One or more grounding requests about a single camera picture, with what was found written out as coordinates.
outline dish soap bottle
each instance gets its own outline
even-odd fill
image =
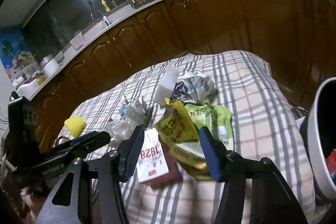
[[[106,10],[107,12],[111,11],[110,7],[107,6],[107,3],[106,3],[105,0],[101,0],[101,3],[103,4],[103,6],[105,7],[105,10]]]

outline crumpled paper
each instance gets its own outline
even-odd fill
[[[176,83],[172,100],[181,100],[184,103],[203,103],[207,96],[212,93],[214,83],[206,73],[187,72],[183,75],[183,80]]]
[[[110,146],[113,149],[118,148],[123,140],[127,140],[131,137],[135,127],[138,123],[129,117],[124,120],[113,120],[109,122],[104,131],[108,132],[111,136]]]
[[[119,114],[123,117],[129,117],[136,121],[139,125],[144,124],[146,119],[147,104],[143,96],[128,101],[124,95],[124,101],[121,104]]]

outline colorful wall picture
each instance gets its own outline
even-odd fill
[[[0,31],[0,59],[12,81],[40,69],[19,28]]]

